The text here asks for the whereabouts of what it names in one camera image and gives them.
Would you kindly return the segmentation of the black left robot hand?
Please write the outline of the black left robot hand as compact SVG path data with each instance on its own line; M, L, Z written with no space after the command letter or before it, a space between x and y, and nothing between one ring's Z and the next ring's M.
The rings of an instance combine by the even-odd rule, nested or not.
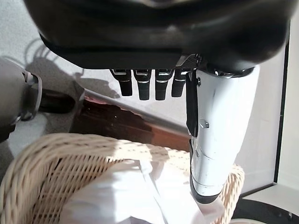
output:
M131 78L147 97L165 81L186 85L190 186L209 204L239 153L260 63L286 41L296 0L27 0L44 44L84 69L109 69L130 96Z

